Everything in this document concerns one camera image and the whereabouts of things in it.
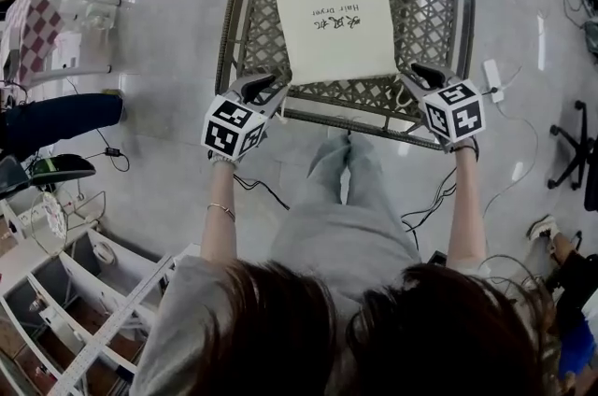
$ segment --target power adapter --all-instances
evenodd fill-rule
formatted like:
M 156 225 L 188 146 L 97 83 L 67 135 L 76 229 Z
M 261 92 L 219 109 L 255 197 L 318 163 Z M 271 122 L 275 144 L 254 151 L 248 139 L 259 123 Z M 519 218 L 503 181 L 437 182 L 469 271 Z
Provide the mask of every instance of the power adapter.
M 106 147 L 106 150 L 104 150 L 104 155 L 107 155 L 108 157 L 120 157 L 122 152 L 117 148 Z

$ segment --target blue clothing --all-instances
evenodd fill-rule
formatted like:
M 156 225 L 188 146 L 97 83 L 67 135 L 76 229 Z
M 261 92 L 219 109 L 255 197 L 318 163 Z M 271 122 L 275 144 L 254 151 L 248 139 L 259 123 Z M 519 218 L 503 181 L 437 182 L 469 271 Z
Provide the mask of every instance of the blue clothing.
M 590 363 L 595 348 L 588 322 L 583 319 L 573 330 L 561 337 L 559 379 L 563 381 L 569 372 L 579 375 L 583 367 Z

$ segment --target lattice mesh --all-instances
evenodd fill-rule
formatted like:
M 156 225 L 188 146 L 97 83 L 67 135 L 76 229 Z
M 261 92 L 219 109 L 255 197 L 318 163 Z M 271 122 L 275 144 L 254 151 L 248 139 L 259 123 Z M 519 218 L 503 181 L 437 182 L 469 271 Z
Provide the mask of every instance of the lattice mesh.
M 291 70 L 276 0 L 249 0 L 245 46 L 240 75 L 275 72 L 286 79 Z M 402 72 L 414 61 L 447 64 L 453 24 L 453 0 L 390 0 L 394 25 L 395 60 Z M 293 87 L 291 96 L 348 106 L 384 115 L 417 115 L 415 105 L 398 108 L 408 99 L 395 77 L 335 81 Z

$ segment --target chair seat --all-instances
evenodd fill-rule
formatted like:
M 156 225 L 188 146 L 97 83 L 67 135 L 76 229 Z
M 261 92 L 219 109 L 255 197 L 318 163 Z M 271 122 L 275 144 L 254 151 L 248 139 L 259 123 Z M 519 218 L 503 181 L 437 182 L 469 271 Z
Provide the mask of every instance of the chair seat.
M 589 212 L 598 210 L 598 139 L 594 142 L 588 159 L 588 181 L 586 182 L 586 195 L 584 207 Z

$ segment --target red checkered fabric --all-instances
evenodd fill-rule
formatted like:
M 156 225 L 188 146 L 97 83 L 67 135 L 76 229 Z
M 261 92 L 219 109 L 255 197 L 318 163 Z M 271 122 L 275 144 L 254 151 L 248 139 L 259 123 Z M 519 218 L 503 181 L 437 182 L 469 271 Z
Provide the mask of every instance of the red checkered fabric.
M 33 74 L 44 69 L 44 59 L 63 28 L 64 21 L 49 0 L 16 0 L 7 11 L 6 22 L 7 30 L 0 43 L 0 59 L 4 66 L 10 52 L 7 38 L 9 30 L 19 29 L 20 63 L 15 80 L 27 86 Z

